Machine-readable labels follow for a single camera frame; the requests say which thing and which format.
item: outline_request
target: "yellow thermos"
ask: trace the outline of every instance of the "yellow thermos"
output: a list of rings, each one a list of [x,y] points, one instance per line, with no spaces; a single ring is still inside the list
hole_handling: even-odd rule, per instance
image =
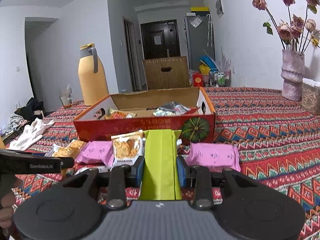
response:
[[[80,47],[78,73],[86,106],[92,106],[109,94],[104,68],[93,43]]]

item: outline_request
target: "gray refrigerator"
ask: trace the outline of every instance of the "gray refrigerator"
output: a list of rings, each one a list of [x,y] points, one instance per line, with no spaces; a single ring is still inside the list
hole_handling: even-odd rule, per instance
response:
[[[191,22],[199,17],[202,22],[198,27],[193,27]],[[214,39],[211,47],[211,39],[209,42],[209,47],[207,47],[208,42],[208,20],[206,16],[185,16],[185,30],[188,45],[188,55],[189,55],[189,68],[192,70],[199,70],[201,64],[199,58],[205,56],[205,52],[215,60],[214,53]]]

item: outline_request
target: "bedspread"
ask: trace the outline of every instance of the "bedspread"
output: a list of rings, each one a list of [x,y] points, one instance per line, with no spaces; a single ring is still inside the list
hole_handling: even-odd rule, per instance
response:
[[[299,202],[306,212],[306,223],[299,240],[320,238],[320,123],[298,102],[281,96],[281,90],[258,88],[207,88],[215,106],[214,142],[237,145],[241,172],[280,191]],[[48,116],[56,123],[42,140],[29,150],[47,152],[53,143],[66,146],[77,138],[74,117],[86,107],[82,102]],[[72,175],[80,167],[69,170]],[[57,174],[19,175],[24,180],[14,189],[17,205],[58,183]],[[100,192],[104,203],[106,189]],[[139,190],[127,189],[127,197],[135,199]],[[193,190],[183,189],[183,198],[192,199]],[[221,203],[218,188],[212,189],[214,202]]]

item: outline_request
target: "vase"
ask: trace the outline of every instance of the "vase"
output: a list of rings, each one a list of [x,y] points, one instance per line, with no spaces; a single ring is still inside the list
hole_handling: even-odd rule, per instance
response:
[[[281,77],[284,79],[282,96],[289,100],[300,101],[304,75],[304,55],[292,49],[283,49],[281,70]]]

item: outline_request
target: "pink wrapper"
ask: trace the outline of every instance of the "pink wrapper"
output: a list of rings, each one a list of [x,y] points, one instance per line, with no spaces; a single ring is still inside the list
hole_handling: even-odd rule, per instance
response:
[[[227,144],[191,143],[186,163],[208,167],[213,172],[222,172],[223,168],[241,171],[237,147]]]
[[[80,153],[76,158],[77,162],[86,164],[104,163],[108,167],[112,167],[114,160],[112,141],[93,141],[88,142],[80,149]]]

